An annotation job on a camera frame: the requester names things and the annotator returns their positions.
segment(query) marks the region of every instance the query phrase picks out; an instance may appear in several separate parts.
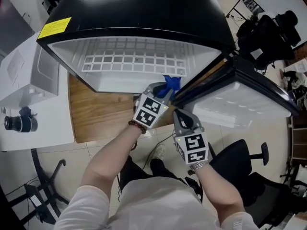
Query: white sleeve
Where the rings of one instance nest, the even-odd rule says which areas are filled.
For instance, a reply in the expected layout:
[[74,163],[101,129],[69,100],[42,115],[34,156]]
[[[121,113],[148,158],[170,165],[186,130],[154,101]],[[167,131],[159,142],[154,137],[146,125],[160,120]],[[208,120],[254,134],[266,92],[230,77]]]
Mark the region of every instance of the white sleeve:
[[223,230],[258,230],[252,216],[246,212],[237,212],[227,217],[221,224]]
[[109,199],[100,189],[81,186],[60,215],[54,230],[97,230],[106,227]]

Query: white box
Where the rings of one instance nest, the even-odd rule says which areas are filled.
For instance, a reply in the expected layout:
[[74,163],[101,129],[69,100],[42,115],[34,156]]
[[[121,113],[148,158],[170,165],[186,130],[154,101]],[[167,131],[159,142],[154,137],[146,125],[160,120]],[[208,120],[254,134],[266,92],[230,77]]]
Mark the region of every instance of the white box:
[[0,66],[0,106],[21,109],[58,95],[59,63],[33,35],[14,49]]

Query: door shelf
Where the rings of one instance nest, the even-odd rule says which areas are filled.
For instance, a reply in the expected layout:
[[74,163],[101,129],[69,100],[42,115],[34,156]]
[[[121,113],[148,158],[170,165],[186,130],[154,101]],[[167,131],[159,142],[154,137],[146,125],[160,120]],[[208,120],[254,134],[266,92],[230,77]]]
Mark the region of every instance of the door shelf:
[[186,77],[185,43],[145,38],[92,39],[82,72],[138,72]]

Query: beaded bracelet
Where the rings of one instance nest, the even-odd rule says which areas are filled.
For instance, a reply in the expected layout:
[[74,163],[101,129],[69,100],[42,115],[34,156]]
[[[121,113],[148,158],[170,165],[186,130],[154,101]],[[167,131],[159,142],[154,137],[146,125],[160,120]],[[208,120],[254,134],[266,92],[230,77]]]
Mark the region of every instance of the beaded bracelet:
[[139,124],[138,122],[131,120],[128,122],[129,125],[133,125],[136,126],[137,128],[139,128],[142,131],[142,134],[144,135],[147,131],[147,128],[144,125]]

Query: yellow warning label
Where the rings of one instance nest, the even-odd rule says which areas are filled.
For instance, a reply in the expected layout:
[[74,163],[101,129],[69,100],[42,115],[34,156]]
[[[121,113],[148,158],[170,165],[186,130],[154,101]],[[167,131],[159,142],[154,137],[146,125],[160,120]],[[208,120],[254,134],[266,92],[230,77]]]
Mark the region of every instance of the yellow warning label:
[[71,17],[46,24],[43,27],[37,39],[45,37],[45,36],[63,33],[70,20],[71,20]]

